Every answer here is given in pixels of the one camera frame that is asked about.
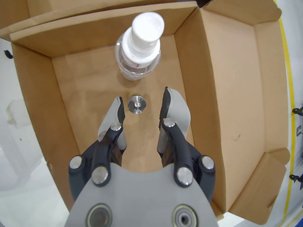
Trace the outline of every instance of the gray gripper base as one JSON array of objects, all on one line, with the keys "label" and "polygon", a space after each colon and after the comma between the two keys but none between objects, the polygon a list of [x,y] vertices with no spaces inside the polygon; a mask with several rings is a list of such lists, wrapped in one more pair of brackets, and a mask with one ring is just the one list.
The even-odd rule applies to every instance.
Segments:
[{"label": "gray gripper base", "polygon": [[194,180],[188,188],[179,187],[173,178],[174,164],[152,173],[134,173],[111,163],[111,180],[104,187],[91,179],[77,198],[65,227],[86,226],[89,210],[107,204],[113,214],[112,227],[173,226],[176,206],[194,209],[198,226],[218,227],[216,217],[201,188]]}]

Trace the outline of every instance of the white plastic container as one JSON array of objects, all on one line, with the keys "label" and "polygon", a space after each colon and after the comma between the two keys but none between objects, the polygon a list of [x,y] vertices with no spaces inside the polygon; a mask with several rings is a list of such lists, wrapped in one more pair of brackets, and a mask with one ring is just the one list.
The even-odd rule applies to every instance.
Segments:
[{"label": "white plastic container", "polygon": [[152,72],[160,61],[160,37],[164,20],[155,12],[137,15],[132,26],[115,46],[120,71],[128,80],[139,80]]}]

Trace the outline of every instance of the plastic spray bottle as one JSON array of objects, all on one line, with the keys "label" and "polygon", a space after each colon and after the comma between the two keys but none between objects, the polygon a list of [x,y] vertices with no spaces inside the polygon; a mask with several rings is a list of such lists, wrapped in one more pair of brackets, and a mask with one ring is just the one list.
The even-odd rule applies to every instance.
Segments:
[{"label": "plastic spray bottle", "polygon": [[121,73],[128,80],[139,80],[152,72],[160,61],[160,37],[164,20],[155,12],[137,15],[132,26],[122,34],[115,46]]}]

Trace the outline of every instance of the black gripper finger pad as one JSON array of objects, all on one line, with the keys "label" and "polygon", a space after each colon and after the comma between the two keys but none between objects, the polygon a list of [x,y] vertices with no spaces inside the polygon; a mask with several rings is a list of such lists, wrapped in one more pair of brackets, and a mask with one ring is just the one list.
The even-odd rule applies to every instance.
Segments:
[{"label": "black gripper finger pad", "polygon": [[122,97],[119,97],[120,98],[120,106],[118,108],[118,120],[121,124],[123,124],[124,122],[124,119],[125,119],[125,112],[124,112],[124,105],[123,105],[123,99]]},{"label": "black gripper finger pad", "polygon": [[162,99],[162,107],[160,110],[160,117],[159,117],[159,130],[161,128],[163,119],[167,117],[167,114],[169,112],[169,105],[171,102],[170,93],[168,91],[168,87],[165,87],[164,93],[163,93],[163,99]]}]

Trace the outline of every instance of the metal cylinder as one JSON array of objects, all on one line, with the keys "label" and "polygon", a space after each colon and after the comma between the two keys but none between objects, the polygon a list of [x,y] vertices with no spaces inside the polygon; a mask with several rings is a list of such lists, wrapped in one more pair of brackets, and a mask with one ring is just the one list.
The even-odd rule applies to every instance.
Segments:
[{"label": "metal cylinder", "polygon": [[78,169],[80,165],[82,164],[82,157],[81,156],[76,156],[71,159],[69,162],[69,167],[71,169]]},{"label": "metal cylinder", "polygon": [[95,185],[103,184],[108,177],[108,170],[104,166],[98,166],[92,172],[92,181]]},{"label": "metal cylinder", "polygon": [[140,114],[146,107],[145,99],[140,95],[133,95],[129,98],[127,103],[129,111],[134,114]]},{"label": "metal cylinder", "polygon": [[177,178],[180,183],[186,186],[191,185],[194,180],[192,171],[189,170],[187,167],[181,167],[178,169]]},{"label": "metal cylinder", "polygon": [[206,169],[211,170],[211,169],[214,168],[214,161],[212,160],[211,157],[209,157],[209,156],[204,156],[204,157],[201,159],[201,161],[202,161],[203,166],[204,166]]}]

